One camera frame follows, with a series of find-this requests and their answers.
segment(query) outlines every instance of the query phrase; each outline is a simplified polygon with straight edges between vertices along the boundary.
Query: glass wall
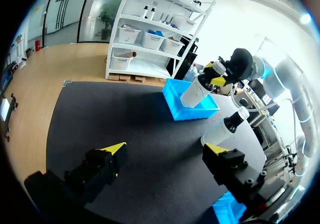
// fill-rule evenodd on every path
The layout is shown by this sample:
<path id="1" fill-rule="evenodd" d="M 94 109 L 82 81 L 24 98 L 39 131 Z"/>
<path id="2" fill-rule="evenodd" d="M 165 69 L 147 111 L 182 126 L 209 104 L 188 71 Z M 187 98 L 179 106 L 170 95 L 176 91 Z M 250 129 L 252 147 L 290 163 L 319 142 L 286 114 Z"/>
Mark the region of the glass wall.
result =
<path id="1" fill-rule="evenodd" d="M 45 46 L 77 42 L 77 33 L 85 0 L 50 0 L 44 27 Z"/>
<path id="2" fill-rule="evenodd" d="M 121 0 L 87 0 L 79 42 L 108 43 Z"/>

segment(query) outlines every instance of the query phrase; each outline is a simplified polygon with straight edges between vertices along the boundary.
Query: blue plastic bin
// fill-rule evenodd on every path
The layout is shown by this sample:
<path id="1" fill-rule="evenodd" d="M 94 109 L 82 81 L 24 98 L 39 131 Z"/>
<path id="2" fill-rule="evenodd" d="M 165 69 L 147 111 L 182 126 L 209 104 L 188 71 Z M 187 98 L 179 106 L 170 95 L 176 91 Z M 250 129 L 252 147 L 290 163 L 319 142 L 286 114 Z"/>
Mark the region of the blue plastic bin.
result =
<path id="1" fill-rule="evenodd" d="M 207 95 L 196 107 L 186 108 L 180 96 L 191 85 L 191 82 L 167 79 L 162 90 L 174 120 L 192 120 L 212 117 L 220 108 L 211 95 Z"/>
<path id="2" fill-rule="evenodd" d="M 220 224 L 236 224 L 244 213 L 246 206 L 239 204 L 234 196 L 227 191 L 212 205 Z"/>

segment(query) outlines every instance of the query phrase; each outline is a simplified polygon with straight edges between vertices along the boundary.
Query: white bottle on shelf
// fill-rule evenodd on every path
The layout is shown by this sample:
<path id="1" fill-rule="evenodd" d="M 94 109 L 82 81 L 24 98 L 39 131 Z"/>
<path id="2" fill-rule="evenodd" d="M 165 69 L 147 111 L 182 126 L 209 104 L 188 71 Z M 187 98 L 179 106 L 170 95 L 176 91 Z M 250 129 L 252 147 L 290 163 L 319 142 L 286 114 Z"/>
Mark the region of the white bottle on shelf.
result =
<path id="1" fill-rule="evenodd" d="M 141 14 L 140 14 L 140 17 L 141 18 L 145 18 L 146 17 L 146 14 L 147 14 L 147 12 L 148 12 L 148 7 L 149 7 L 149 5 L 146 5 L 145 6 L 145 8 L 142 10 L 142 12 L 141 12 Z"/>
<path id="2" fill-rule="evenodd" d="M 146 14 L 146 17 L 148 18 L 148 20 L 153 20 L 154 15 L 155 15 L 155 7 L 152 8 L 152 10 Z"/>

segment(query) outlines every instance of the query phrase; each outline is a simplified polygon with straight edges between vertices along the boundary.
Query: bolt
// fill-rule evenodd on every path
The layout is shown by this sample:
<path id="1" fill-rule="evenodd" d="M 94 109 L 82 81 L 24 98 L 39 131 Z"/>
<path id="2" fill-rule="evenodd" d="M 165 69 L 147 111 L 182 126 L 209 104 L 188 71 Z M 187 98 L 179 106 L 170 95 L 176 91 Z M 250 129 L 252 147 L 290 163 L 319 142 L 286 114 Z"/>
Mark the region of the bolt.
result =
<path id="1" fill-rule="evenodd" d="M 253 184 L 254 180 L 252 180 L 251 178 L 245 180 L 245 186 L 251 186 Z"/>
<path id="2" fill-rule="evenodd" d="M 262 172 L 260 172 L 260 174 L 259 174 L 259 177 L 258 177 L 258 180 L 264 180 L 265 179 L 265 177 L 266 177 L 266 171 L 265 170 L 263 170 Z"/>

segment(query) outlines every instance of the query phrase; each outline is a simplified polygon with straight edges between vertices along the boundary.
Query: tube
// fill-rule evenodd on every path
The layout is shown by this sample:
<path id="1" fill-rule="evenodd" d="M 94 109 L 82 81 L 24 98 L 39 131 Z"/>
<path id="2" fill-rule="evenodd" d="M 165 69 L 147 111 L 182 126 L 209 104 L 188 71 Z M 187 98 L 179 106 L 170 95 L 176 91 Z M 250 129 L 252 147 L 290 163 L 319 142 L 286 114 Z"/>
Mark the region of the tube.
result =
<path id="1" fill-rule="evenodd" d="M 236 103 L 236 100 L 234 99 L 235 95 L 234 95 L 234 92 L 233 92 L 233 84 L 231 84 L 231 98 L 232 98 L 232 101 L 234 103 L 234 105 L 237 107 L 237 108 L 240 108 L 240 106 Z M 257 111 L 261 111 L 261 110 L 266 110 L 268 108 L 271 108 L 272 106 L 275 106 L 277 103 L 274 102 L 270 105 L 267 105 L 267 106 L 264 106 L 264 107 L 261 107 L 261 108 L 258 108 L 258 109 L 248 109 L 249 112 L 257 112 Z"/>
<path id="2" fill-rule="evenodd" d="M 132 58 L 132 57 L 135 57 L 135 56 L 137 56 L 136 52 L 129 52 L 129 53 L 126 53 L 126 54 L 118 55 L 116 57 Z"/>

